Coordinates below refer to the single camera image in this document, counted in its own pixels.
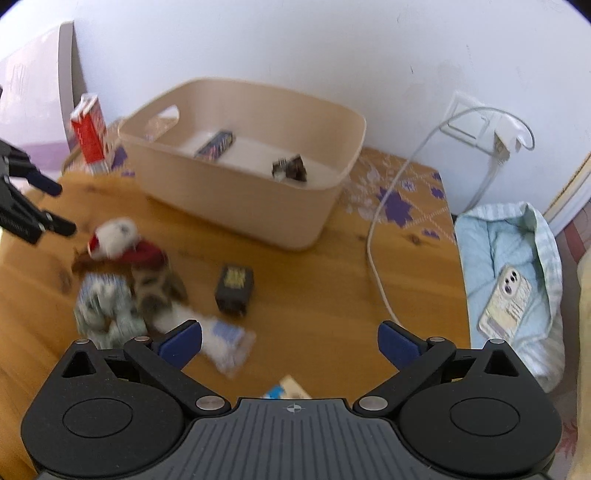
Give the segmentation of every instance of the basket handle hole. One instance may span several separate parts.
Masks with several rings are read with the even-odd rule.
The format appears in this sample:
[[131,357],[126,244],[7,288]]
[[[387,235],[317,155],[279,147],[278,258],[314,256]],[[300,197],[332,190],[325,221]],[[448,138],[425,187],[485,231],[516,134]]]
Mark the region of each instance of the basket handle hole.
[[146,122],[144,138],[149,142],[158,140],[178,123],[179,117],[180,115],[176,105],[165,108]]

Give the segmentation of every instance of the white cable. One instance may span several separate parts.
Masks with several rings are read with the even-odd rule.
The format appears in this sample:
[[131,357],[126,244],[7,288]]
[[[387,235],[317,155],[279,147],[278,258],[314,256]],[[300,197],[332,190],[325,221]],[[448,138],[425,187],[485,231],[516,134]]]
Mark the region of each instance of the white cable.
[[470,202],[468,203],[468,206],[466,207],[464,212],[467,212],[468,210],[472,210],[476,205],[478,205],[478,202],[480,202],[480,200],[482,200],[482,197],[484,196],[485,192],[488,190],[488,187],[491,186],[491,183],[494,181],[496,176],[499,174],[499,172],[501,170],[501,166],[503,165],[503,161],[491,156],[491,162],[493,162],[493,163],[492,163],[491,167],[489,168],[485,179],[482,181],[480,188],[478,188],[478,191],[474,194],[474,196],[472,197],[472,200],[470,200]]
[[372,219],[371,224],[369,226],[368,237],[367,237],[367,240],[365,242],[365,251],[366,251],[366,254],[367,254],[367,257],[368,257],[369,266],[371,268],[371,271],[372,271],[372,273],[374,275],[374,278],[375,278],[375,281],[377,283],[379,294],[382,297],[382,301],[384,302],[384,306],[386,307],[386,310],[388,311],[388,314],[390,315],[390,318],[392,319],[392,321],[394,323],[397,323],[400,326],[402,326],[402,323],[400,323],[400,321],[398,320],[398,317],[396,317],[396,314],[394,313],[394,311],[392,310],[392,307],[390,306],[390,302],[388,301],[388,296],[386,295],[386,292],[384,290],[384,285],[382,284],[382,279],[379,277],[378,270],[375,267],[374,259],[373,259],[372,254],[371,254],[371,242],[372,242],[372,240],[374,238],[374,230],[375,230],[376,224],[378,223],[379,214],[382,212],[382,209],[384,208],[384,205],[386,204],[386,202],[388,201],[388,198],[390,197],[390,195],[394,191],[394,187],[398,183],[398,181],[399,181],[400,177],[402,176],[402,174],[404,173],[404,171],[407,169],[407,167],[410,164],[410,162],[412,162],[416,158],[416,156],[420,153],[420,151],[423,149],[423,147],[425,145],[427,145],[427,143],[429,142],[429,140],[431,140],[431,137],[433,135],[435,135],[441,129],[441,127],[444,127],[449,122],[454,121],[454,120],[456,120],[456,119],[458,119],[460,117],[463,117],[467,113],[480,112],[480,111],[502,113],[504,115],[508,115],[511,118],[514,118],[515,120],[517,120],[519,123],[521,123],[527,129],[527,131],[530,133],[530,136],[531,136],[531,146],[528,147],[528,146],[524,145],[524,148],[526,150],[533,150],[535,148],[535,136],[534,136],[534,133],[532,132],[530,126],[528,124],[526,124],[521,118],[519,118],[516,115],[513,115],[510,112],[507,112],[506,110],[502,110],[500,108],[494,108],[494,107],[491,107],[491,106],[476,106],[476,107],[472,107],[472,108],[469,108],[467,110],[464,110],[464,111],[462,111],[460,113],[457,113],[457,114],[451,116],[450,118],[445,119],[443,122],[441,122],[439,125],[437,125],[425,137],[425,140],[423,140],[421,142],[421,144],[417,147],[417,149],[413,152],[413,154],[408,158],[408,160],[406,162],[404,162],[404,164],[402,165],[402,167],[400,168],[400,170],[398,170],[398,173],[395,175],[394,179],[390,183],[390,186],[388,187],[388,190],[386,191],[386,193],[382,197],[382,200],[379,203],[378,208],[377,208],[377,210],[374,213],[374,218]]

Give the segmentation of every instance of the yellow label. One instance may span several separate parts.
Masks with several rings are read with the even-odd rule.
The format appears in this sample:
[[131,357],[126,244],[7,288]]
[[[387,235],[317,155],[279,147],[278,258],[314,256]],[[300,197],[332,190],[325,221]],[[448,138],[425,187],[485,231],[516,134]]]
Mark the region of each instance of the yellow label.
[[246,270],[243,268],[228,268],[223,284],[228,288],[244,288]]

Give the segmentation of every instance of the phone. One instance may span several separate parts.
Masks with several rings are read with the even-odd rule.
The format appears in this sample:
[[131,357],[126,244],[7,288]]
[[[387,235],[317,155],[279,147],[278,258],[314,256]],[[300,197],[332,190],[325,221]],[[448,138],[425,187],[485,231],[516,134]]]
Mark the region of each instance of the phone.
[[478,321],[478,329],[489,339],[500,338],[511,344],[530,295],[527,279],[512,265],[505,265]]

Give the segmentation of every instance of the beige plastic basket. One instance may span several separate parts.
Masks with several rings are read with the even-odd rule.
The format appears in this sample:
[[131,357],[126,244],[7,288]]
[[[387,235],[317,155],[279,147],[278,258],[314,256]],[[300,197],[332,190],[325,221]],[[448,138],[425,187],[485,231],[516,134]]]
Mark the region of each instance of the beige plastic basket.
[[[158,138],[154,118],[178,110]],[[322,227],[355,164],[365,118],[341,105],[268,85],[226,79],[184,83],[119,127],[139,185],[149,195],[231,230],[304,249]],[[218,130],[236,140],[215,163],[195,158]],[[272,178],[279,157],[300,154],[307,183]]]

